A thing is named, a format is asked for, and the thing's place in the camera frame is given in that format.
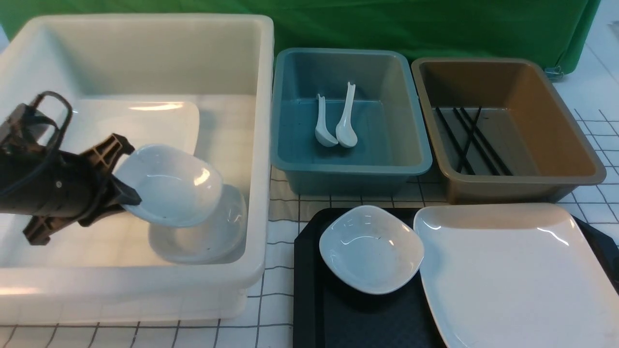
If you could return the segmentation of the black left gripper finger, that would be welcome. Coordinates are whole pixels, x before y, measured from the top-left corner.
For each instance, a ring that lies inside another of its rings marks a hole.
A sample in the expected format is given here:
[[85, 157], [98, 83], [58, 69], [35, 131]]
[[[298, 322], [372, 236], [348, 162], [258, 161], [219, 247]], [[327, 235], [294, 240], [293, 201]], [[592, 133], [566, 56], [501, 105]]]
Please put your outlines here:
[[101, 143], [82, 152], [80, 157], [84, 158], [97, 174], [111, 174], [118, 160], [124, 155], [130, 156], [134, 151], [135, 147], [126, 137], [112, 133]]
[[139, 205], [141, 196], [115, 176], [106, 178], [95, 192], [93, 202], [77, 222], [82, 227], [91, 226], [102, 218], [124, 212], [124, 205]]

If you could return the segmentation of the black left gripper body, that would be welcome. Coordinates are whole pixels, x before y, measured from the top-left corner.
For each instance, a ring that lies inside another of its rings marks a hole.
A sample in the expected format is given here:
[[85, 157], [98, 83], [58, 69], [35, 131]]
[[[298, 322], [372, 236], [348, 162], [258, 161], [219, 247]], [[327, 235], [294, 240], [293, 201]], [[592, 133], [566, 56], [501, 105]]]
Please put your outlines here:
[[65, 151], [36, 173], [45, 157], [37, 152], [1, 154], [1, 211], [29, 216], [22, 233], [33, 246], [48, 244], [54, 233], [76, 223], [102, 182], [113, 176], [97, 174], [80, 154]]

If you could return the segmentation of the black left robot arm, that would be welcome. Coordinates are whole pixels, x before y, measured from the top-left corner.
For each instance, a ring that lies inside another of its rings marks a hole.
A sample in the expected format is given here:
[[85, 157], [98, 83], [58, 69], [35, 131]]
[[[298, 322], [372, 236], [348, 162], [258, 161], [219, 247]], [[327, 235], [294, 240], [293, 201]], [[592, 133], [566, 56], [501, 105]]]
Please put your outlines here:
[[80, 154], [60, 149], [73, 113], [62, 95], [45, 91], [1, 125], [1, 212], [30, 216], [23, 234], [33, 246], [47, 245], [75, 222], [88, 227], [142, 201], [113, 174], [121, 156], [135, 150], [126, 137], [113, 133]]

